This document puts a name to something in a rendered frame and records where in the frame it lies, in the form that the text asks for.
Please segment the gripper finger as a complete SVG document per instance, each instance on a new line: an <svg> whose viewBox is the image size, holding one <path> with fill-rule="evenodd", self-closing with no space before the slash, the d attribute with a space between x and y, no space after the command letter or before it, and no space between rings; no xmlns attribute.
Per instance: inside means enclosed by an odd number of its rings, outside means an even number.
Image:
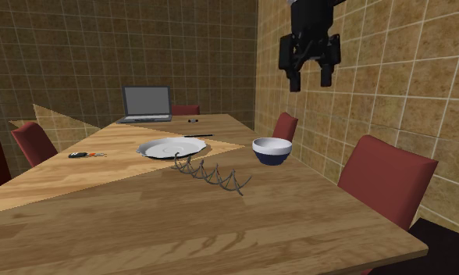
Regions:
<svg viewBox="0 0 459 275"><path fill-rule="evenodd" d="M301 90L302 55L300 42L302 33L287 34L279 40L279 69L284 70L289 80L290 91L299 92Z"/></svg>
<svg viewBox="0 0 459 275"><path fill-rule="evenodd" d="M330 87L332 85L332 74L335 65L341 62L340 51L340 35L334 34L329 40L327 46L324 48L318 64L321 68L321 83L322 87Z"/></svg>

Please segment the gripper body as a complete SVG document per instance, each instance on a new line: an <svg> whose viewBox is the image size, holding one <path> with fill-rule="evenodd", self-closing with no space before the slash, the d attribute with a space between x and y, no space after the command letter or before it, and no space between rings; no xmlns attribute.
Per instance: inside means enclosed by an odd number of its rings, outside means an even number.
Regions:
<svg viewBox="0 0 459 275"><path fill-rule="evenodd" d="M346 0L295 0L290 5L291 32L302 33L302 62L319 60L328 44L329 28L333 25L333 10Z"/></svg>

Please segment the red chair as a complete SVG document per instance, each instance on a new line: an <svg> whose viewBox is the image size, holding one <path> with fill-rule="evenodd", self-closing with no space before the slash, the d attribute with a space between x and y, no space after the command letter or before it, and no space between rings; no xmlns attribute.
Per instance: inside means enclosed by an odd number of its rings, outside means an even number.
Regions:
<svg viewBox="0 0 459 275"><path fill-rule="evenodd" d="M199 115L199 105L172 105L172 114L174 116Z"/></svg>
<svg viewBox="0 0 459 275"><path fill-rule="evenodd" d="M362 136L337 186L408 230L438 162Z"/></svg>
<svg viewBox="0 0 459 275"><path fill-rule="evenodd" d="M32 167L56 155L58 151L40 125L26 122L11 131L27 161Z"/></svg>
<svg viewBox="0 0 459 275"><path fill-rule="evenodd" d="M297 122L298 118L289 115L287 112L282 112L276 122L272 137L292 141Z"/></svg>

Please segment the white and blue bowl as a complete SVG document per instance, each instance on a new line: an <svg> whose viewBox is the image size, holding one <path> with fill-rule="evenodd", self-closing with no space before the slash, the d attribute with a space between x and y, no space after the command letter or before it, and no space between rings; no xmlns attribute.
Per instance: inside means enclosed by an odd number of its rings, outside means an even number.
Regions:
<svg viewBox="0 0 459 275"><path fill-rule="evenodd" d="M258 160L268 166L282 164L292 151L292 142L278 137L260 137L252 142Z"/></svg>

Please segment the white plate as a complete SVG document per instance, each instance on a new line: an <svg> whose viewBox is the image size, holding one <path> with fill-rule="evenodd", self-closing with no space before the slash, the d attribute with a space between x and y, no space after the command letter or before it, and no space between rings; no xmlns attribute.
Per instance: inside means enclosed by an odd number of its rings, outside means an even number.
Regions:
<svg viewBox="0 0 459 275"><path fill-rule="evenodd" d="M154 159L174 159L193 155L206 148L206 143L195 137L165 137L140 145L136 152Z"/></svg>

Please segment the grey laptop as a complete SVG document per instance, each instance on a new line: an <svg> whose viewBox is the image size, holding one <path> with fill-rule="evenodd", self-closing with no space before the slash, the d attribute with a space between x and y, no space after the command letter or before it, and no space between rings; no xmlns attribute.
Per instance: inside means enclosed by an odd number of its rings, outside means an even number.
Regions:
<svg viewBox="0 0 459 275"><path fill-rule="evenodd" d="M172 119L169 86L123 86L125 116L117 123L169 122Z"/></svg>

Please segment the wooden table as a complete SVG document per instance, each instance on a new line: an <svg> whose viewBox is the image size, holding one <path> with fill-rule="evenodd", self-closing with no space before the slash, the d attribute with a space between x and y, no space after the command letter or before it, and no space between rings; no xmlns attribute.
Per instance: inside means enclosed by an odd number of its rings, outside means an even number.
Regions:
<svg viewBox="0 0 459 275"><path fill-rule="evenodd" d="M189 134L191 156L243 196L137 153ZM0 187L0 275L340 275L423 256L427 246L295 158L266 166L227 115L111 124ZM188 156L181 157L184 164Z"/></svg>

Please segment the black key fob with keys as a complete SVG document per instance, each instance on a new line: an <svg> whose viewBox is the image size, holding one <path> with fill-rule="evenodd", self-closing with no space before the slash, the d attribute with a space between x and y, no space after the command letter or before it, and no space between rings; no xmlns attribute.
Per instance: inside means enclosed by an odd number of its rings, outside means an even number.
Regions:
<svg viewBox="0 0 459 275"><path fill-rule="evenodd" d="M99 157L106 156L105 153L89 153L89 152L74 152L68 155L68 158L78 159L78 158L87 158L87 157Z"/></svg>

